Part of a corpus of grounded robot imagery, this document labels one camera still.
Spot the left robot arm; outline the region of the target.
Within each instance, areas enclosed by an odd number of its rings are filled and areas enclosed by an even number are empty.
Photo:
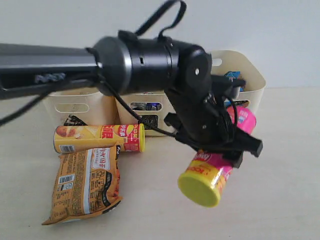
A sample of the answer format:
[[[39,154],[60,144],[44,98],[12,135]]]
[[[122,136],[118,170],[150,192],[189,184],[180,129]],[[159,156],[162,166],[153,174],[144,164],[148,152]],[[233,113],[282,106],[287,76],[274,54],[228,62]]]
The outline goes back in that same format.
[[[238,126],[240,111],[230,116],[224,102],[244,80],[211,73],[212,56],[196,44],[172,40],[104,37],[93,47],[66,48],[3,43],[0,46],[0,97],[33,96],[3,117],[5,125],[49,94],[97,88],[126,110],[123,95],[163,91],[173,106],[164,121],[171,137],[194,150],[222,154],[238,168],[243,153],[258,157],[263,142]]]

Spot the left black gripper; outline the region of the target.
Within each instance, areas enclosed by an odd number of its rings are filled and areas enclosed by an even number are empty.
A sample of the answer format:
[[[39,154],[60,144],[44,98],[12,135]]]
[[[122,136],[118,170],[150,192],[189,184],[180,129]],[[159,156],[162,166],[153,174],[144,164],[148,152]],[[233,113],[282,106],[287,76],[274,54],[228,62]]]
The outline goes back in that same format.
[[[175,110],[166,115],[165,124],[176,130],[177,141],[197,148],[199,161],[216,168],[239,168],[243,152],[260,156],[263,141],[237,129],[224,105],[232,100],[228,96],[214,96],[212,89],[199,98],[173,89],[164,92]]]

